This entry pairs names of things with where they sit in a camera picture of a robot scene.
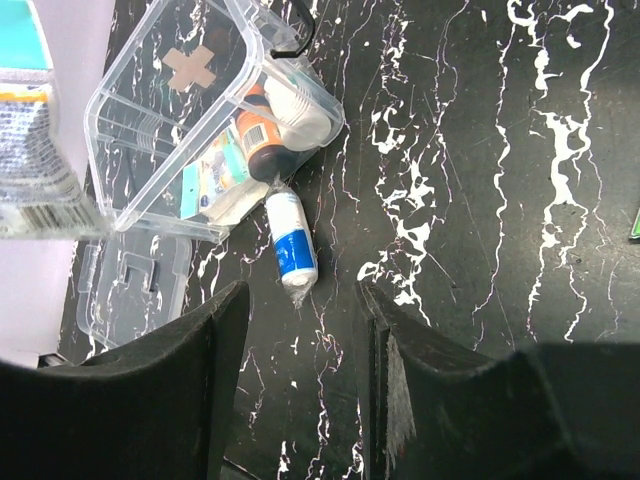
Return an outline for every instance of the yellow stripe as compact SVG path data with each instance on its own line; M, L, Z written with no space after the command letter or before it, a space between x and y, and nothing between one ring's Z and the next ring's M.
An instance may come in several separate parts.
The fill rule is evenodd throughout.
M25 90L22 92L0 91L0 102L47 103L48 100L47 92L43 92L42 90Z

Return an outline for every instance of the barcode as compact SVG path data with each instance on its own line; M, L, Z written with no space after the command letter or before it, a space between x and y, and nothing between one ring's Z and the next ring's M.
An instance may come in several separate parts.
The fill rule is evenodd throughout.
M267 129L264 128L263 123L251 127L242 137L242 147L244 148L245 155L249 153L259 145L262 145L267 141Z
M99 227L96 216L82 204L21 207L20 214L31 231Z

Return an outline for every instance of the black marble table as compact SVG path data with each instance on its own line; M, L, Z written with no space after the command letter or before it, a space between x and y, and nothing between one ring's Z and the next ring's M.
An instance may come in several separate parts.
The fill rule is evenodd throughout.
M145 4L116 10L110 59ZM292 182L320 280L294 310L259 208L223 245L196 242L184 306L239 278L251 287L227 456L259 478L362 470L357 279L496 358L534 342L640 340L640 246L627 240L640 207L637 2L313 0L312 10L310 58L348 122ZM75 327L73 283L60 351L80 361L100 347Z

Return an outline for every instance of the brown bottle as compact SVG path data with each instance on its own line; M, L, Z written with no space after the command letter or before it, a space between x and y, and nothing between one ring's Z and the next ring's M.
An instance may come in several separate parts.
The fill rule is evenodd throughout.
M244 98L245 102L273 116L264 89L255 84ZM271 120L246 110L236 113L236 127L240 144L249 164L249 174L259 182L285 179L293 173L296 155L282 145L278 126Z

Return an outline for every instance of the white floor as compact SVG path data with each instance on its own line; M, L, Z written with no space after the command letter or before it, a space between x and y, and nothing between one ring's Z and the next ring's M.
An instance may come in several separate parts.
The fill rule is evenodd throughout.
M61 147L81 181L87 169L82 118L102 77L115 0L33 0L60 90ZM35 366L55 352L74 243L0 242L0 358Z

